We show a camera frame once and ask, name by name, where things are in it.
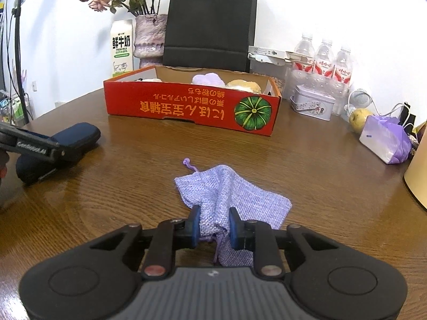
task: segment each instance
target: plastic water bottle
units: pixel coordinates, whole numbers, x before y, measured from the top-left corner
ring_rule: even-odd
[[[303,33],[301,41],[295,47],[295,53],[305,55],[308,59],[308,64],[303,64],[298,61],[292,63],[292,69],[288,69],[286,72],[285,82],[286,87],[284,90],[283,97],[289,100],[295,91],[297,85],[307,84],[310,73],[313,69],[314,62],[314,47],[311,43],[313,35],[309,33]]]
[[[330,78],[326,78],[320,74],[312,73],[308,78],[305,86],[330,95],[330,81]]]
[[[326,78],[332,78],[334,72],[334,53],[332,52],[332,41],[330,39],[322,39],[317,53],[314,57],[313,74],[318,74]]]
[[[350,47],[342,46],[335,58],[335,68],[332,78],[348,86],[352,73],[353,64],[351,63],[350,58]]]
[[[349,95],[349,86],[342,82],[330,80],[329,83],[330,95],[335,98],[335,104],[332,109],[332,114],[341,115],[344,111],[344,106],[347,104]]]
[[[305,72],[311,72],[313,69],[313,57],[314,57],[314,47],[311,43],[313,39],[312,34],[308,34],[303,32],[301,41],[295,47],[295,53],[305,55],[309,57],[308,63],[309,65],[304,65],[298,62],[294,62],[294,69],[303,70]]]

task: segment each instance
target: black paper bag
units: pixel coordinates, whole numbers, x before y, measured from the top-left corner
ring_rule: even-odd
[[[163,64],[248,72],[257,0],[170,0]]]

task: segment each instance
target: wood grain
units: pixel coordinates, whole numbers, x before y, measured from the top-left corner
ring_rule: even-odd
[[[385,260],[409,293],[399,320],[427,314],[427,213],[406,190],[404,165],[385,165],[339,118],[323,122],[283,104],[273,136],[178,121],[108,116],[95,91],[38,118],[29,128],[54,134],[77,122],[101,129],[99,147],[73,169],[24,188],[14,173],[0,189],[0,319],[27,319],[18,284],[31,266],[127,223],[153,228],[186,216],[174,178],[227,164],[261,188],[288,197],[296,222]],[[204,244],[178,263],[208,265]]]

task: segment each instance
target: white speaker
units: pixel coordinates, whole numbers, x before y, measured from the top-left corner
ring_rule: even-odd
[[[358,88],[354,84],[349,90],[350,104],[356,108],[366,108],[372,103],[371,95],[364,88]]]

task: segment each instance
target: pear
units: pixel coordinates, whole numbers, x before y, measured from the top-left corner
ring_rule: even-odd
[[[349,123],[354,132],[359,135],[362,133],[366,118],[368,118],[369,115],[373,115],[373,113],[366,108],[358,108],[350,115]]]

